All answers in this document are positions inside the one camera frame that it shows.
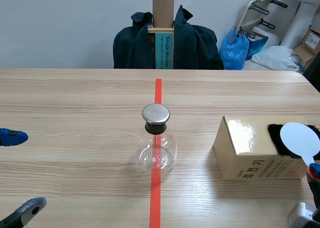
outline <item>black bristles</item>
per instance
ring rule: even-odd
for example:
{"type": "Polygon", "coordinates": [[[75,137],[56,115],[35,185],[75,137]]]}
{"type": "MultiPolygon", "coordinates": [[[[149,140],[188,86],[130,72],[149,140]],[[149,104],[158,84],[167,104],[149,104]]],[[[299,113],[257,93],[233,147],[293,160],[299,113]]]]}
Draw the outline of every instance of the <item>black bristles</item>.
{"type": "MultiPolygon", "coordinates": [[[[288,150],[288,148],[282,142],[281,137],[280,137],[280,130],[283,126],[284,126],[283,124],[269,124],[267,127],[270,138],[271,138],[278,154],[281,156],[290,156],[291,158],[294,158],[294,159],[301,158],[299,155],[296,155],[296,154],[292,153],[290,150],[288,150]]],[[[320,139],[320,131],[314,125],[307,125],[307,126],[310,129],[312,129],[320,139]]],[[[320,160],[320,152],[314,156],[314,159],[320,160]]]]}

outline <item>sink pedestal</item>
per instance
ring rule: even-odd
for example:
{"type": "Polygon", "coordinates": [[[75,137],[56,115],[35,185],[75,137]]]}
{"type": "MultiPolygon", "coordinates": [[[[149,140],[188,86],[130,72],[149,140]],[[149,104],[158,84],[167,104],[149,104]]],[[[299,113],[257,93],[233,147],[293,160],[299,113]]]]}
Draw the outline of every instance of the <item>sink pedestal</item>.
{"type": "Polygon", "coordinates": [[[318,4],[301,2],[300,8],[281,43],[282,46],[294,49],[301,44],[318,7],[318,4]]]}

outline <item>white paddle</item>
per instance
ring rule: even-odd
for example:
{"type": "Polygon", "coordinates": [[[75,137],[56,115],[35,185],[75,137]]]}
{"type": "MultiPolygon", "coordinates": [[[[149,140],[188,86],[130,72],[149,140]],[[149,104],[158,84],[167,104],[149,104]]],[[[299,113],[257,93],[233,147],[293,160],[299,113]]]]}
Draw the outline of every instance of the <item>white paddle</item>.
{"type": "Polygon", "coordinates": [[[308,126],[296,122],[287,123],[281,128],[280,137],[288,150],[301,156],[308,167],[315,163],[314,156],[320,151],[320,140],[308,126]]]}

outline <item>white plastic bag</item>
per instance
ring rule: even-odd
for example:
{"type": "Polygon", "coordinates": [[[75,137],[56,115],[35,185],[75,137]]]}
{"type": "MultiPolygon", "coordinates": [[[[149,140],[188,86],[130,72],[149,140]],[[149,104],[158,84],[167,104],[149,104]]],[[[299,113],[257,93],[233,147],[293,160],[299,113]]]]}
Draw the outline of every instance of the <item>white plastic bag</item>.
{"type": "Polygon", "coordinates": [[[251,60],[274,71],[296,72],[299,66],[289,58],[291,52],[286,46],[271,46],[254,54],[251,60]]]}

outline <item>dark jacket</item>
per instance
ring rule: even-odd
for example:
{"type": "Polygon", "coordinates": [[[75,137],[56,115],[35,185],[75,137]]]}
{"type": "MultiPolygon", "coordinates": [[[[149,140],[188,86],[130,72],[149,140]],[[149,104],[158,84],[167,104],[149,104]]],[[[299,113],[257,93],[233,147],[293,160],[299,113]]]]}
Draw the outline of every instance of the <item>dark jacket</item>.
{"type": "Polygon", "coordinates": [[[304,77],[320,92],[320,53],[303,73],[304,77]]]}
{"type": "MultiPolygon", "coordinates": [[[[187,21],[193,15],[180,6],[174,21],[174,69],[223,70],[215,33],[187,21]]],[[[149,42],[150,12],[131,16],[132,27],[120,31],[113,42],[114,68],[153,69],[154,57],[149,42]]]]}

